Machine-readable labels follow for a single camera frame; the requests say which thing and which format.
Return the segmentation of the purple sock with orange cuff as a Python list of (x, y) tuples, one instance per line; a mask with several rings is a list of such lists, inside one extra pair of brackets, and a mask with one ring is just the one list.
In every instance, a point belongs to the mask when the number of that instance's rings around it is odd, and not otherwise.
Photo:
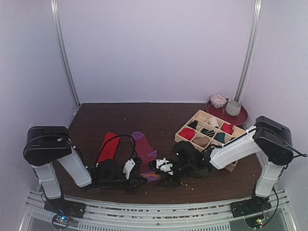
[(131, 136), (136, 142), (136, 153), (138, 157), (142, 159), (140, 174), (149, 182), (158, 181), (159, 175), (155, 174), (155, 171), (149, 169), (149, 163), (155, 161), (157, 158), (157, 150), (151, 147), (146, 136), (142, 132), (135, 131)]

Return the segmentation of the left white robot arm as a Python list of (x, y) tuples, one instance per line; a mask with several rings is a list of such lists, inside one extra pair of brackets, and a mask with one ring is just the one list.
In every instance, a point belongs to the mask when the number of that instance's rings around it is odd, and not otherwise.
[[(114, 160), (121, 138), (129, 138), (133, 149), (130, 159), (120, 167)], [(72, 143), (68, 129), (63, 126), (36, 126), (28, 130), (23, 150), (24, 159), (32, 166), (50, 205), (59, 214), (69, 210), (53, 163), (58, 162), (86, 193), (99, 193), (102, 189), (124, 189), (132, 192), (147, 183), (141, 175), (142, 159), (138, 157), (137, 142), (131, 135), (107, 133), (92, 168), (89, 168), (81, 151)]]

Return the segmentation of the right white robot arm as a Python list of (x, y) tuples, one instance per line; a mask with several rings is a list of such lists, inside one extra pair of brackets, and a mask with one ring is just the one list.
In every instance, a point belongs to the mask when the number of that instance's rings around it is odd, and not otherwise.
[(149, 169), (161, 175), (160, 183), (171, 187), (180, 184), (183, 176), (207, 176), (213, 170), (221, 170), (244, 157), (263, 152), (268, 161), (255, 184), (254, 196), (246, 205), (253, 213), (265, 205), (265, 198), (269, 197), (283, 168), (294, 158), (289, 128), (265, 116), (256, 118), (255, 124), (244, 134), (226, 144), (210, 144), (199, 151), (189, 141), (180, 141), (173, 146), (172, 152), (178, 158), (176, 161), (163, 158), (148, 164)]

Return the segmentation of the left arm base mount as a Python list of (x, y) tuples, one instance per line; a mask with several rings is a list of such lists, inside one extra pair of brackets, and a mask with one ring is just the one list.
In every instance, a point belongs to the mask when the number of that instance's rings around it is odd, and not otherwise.
[(47, 199), (44, 209), (51, 211), (59, 216), (66, 216), (71, 218), (83, 218), (86, 205), (80, 202), (65, 200), (63, 198)]

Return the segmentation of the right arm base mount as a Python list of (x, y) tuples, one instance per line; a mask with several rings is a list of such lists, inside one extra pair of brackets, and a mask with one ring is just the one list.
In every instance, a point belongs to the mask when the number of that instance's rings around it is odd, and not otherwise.
[(251, 197), (250, 199), (233, 202), (230, 204), (234, 218), (248, 216), (262, 212), (264, 209), (271, 209), (269, 198)]

